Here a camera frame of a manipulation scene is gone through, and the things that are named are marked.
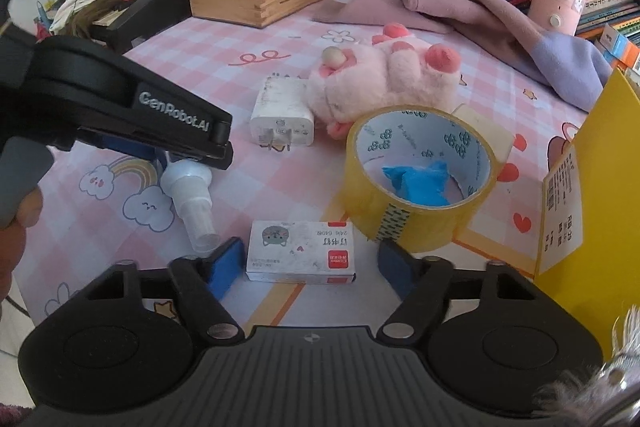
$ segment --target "hand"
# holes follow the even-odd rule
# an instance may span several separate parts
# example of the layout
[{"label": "hand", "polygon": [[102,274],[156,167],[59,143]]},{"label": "hand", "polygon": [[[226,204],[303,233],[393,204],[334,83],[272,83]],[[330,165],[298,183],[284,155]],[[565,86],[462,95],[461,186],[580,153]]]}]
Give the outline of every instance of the hand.
[{"label": "hand", "polygon": [[38,222],[41,211],[42,192],[36,188],[22,200],[9,227],[0,230],[0,301],[9,294],[11,272],[24,253],[26,229]]}]

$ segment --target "yellow folder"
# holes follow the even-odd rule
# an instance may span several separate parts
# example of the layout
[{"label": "yellow folder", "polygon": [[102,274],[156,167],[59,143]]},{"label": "yellow folder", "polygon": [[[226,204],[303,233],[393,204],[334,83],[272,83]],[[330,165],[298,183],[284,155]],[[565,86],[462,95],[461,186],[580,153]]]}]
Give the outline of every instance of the yellow folder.
[{"label": "yellow folder", "polygon": [[616,70],[543,184],[534,281],[596,336],[640,305],[640,101]]}]

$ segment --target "pink plush toy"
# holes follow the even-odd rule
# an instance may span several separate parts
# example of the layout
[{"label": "pink plush toy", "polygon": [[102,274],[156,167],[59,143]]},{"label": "pink plush toy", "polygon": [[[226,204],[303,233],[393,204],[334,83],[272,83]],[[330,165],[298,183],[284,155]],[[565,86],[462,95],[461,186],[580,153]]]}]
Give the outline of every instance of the pink plush toy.
[{"label": "pink plush toy", "polygon": [[411,103],[454,110],[461,62],[457,51],[431,45],[395,23],[372,43],[330,46],[309,75],[307,103],[329,136],[344,139],[359,117],[381,107]]}]

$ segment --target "white power adapter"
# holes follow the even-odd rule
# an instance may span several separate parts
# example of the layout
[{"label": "white power adapter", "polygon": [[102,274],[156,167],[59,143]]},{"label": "white power adapter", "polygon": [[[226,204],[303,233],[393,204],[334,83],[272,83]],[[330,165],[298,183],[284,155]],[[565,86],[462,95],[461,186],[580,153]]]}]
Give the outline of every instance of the white power adapter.
[{"label": "white power adapter", "polygon": [[261,146],[311,145],[314,115],[305,103],[305,81],[289,76],[268,76],[251,115],[251,137]]}]

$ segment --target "yellow tape roll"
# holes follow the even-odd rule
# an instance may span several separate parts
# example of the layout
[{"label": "yellow tape roll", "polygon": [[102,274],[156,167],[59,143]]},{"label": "yellow tape roll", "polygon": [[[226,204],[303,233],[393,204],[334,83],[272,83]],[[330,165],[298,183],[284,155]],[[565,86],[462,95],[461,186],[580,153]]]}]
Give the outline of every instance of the yellow tape roll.
[{"label": "yellow tape roll", "polygon": [[[463,199],[421,206],[398,198],[382,167],[447,163]],[[411,253],[436,250],[463,229],[494,187],[499,165],[488,143],[468,124],[442,111],[385,107],[358,120],[347,140],[344,207],[375,241],[391,238]]]}]

